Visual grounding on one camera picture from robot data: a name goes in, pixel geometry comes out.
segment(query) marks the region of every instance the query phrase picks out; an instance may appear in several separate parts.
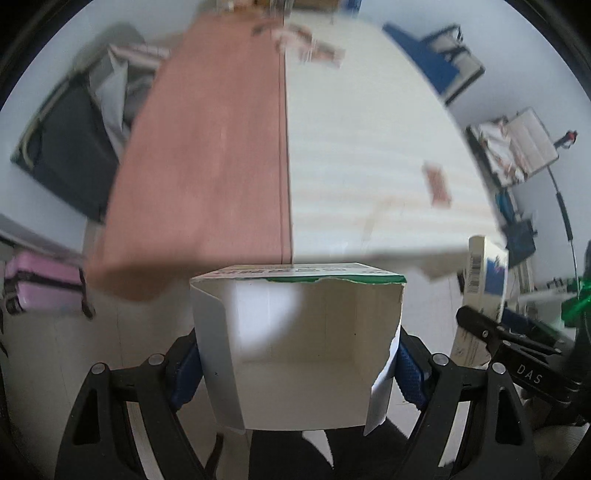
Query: open box with white paper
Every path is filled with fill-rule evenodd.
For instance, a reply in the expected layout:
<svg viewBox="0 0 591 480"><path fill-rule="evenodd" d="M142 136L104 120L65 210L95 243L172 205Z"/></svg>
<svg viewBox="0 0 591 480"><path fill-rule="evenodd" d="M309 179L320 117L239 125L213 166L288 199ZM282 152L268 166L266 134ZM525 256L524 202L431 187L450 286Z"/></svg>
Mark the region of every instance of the open box with white paper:
<svg viewBox="0 0 591 480"><path fill-rule="evenodd" d="M236 266L192 279L217 422L369 433L388 408L404 283L361 264Z"/></svg>

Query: cardboard box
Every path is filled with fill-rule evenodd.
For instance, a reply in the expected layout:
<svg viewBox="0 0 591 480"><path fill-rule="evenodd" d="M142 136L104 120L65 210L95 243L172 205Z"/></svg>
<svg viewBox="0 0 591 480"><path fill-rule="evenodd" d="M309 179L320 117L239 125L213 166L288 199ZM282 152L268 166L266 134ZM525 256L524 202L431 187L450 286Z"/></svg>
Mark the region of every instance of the cardboard box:
<svg viewBox="0 0 591 480"><path fill-rule="evenodd" d="M217 422L369 433L388 408L404 283L361 264L244 265L192 279Z"/></svg>
<svg viewBox="0 0 591 480"><path fill-rule="evenodd" d="M507 250L487 237L470 238L462 304L497 323L501 321L505 304L508 258ZM486 343L461 327L457 328L450 357L463 367L478 367L491 359Z"/></svg>

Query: silver screw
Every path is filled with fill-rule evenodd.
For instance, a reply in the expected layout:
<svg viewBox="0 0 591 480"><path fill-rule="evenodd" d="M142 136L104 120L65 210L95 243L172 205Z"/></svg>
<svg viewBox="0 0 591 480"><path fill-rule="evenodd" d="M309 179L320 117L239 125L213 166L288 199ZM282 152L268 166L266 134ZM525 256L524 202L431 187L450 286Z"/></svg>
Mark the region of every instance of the silver screw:
<svg viewBox="0 0 591 480"><path fill-rule="evenodd" d="M148 363L153 366L160 365L162 362L164 362L164 355L161 353L155 353L148 358Z"/></svg>
<svg viewBox="0 0 591 480"><path fill-rule="evenodd" d="M90 371L95 375L99 375L105 371L105 364L94 364Z"/></svg>
<svg viewBox="0 0 591 480"><path fill-rule="evenodd" d="M504 374L506 372L505 365L500 364L499 362L493 363L492 364L492 369L493 369L493 371L495 371L499 375L502 375L502 374Z"/></svg>
<svg viewBox="0 0 591 480"><path fill-rule="evenodd" d="M447 357L447 355L443 353L435 353L433 355L433 361L436 365L439 365L440 367L445 367L449 363L449 358Z"/></svg>

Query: pink suitcase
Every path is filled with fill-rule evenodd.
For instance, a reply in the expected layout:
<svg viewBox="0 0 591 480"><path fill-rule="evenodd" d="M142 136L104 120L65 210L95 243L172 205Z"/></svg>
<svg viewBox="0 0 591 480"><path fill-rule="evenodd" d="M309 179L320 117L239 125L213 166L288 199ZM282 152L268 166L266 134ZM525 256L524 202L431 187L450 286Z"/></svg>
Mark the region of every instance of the pink suitcase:
<svg viewBox="0 0 591 480"><path fill-rule="evenodd" d="M11 315L23 312L79 312L91 319L82 270L30 251L10 260L4 272L4 302Z"/></svg>

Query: tiled floor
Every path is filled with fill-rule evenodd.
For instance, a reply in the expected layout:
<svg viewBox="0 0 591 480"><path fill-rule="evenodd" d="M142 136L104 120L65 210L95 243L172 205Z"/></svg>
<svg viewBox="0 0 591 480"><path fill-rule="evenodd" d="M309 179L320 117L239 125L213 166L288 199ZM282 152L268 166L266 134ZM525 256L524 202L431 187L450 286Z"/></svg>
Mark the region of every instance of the tiled floor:
<svg viewBox="0 0 591 480"><path fill-rule="evenodd" d="M449 353L455 331L455 311L461 296L455 277L429 283L419 273L405 272L402 324L418 335L432 352ZM0 354L5 374L9 411L17 441L48 477L53 477L62 431L89 368L106 362L111 368L138 365L150 354L165 352L193 324L188 288L176 285L157 301L132 304L93 294L97 316L91 322L80 316L25 314L5 319L2 341L9 359ZM444 454L453 458L461 438L466 409ZM388 417L410 434L418 417L416 408L394 388ZM215 441L216 424L203 384L184 406L179 418L198 457L205 462ZM220 480L246 479L248 441L225 432ZM321 438L320 434L310 437ZM149 476L161 478L159 472Z"/></svg>

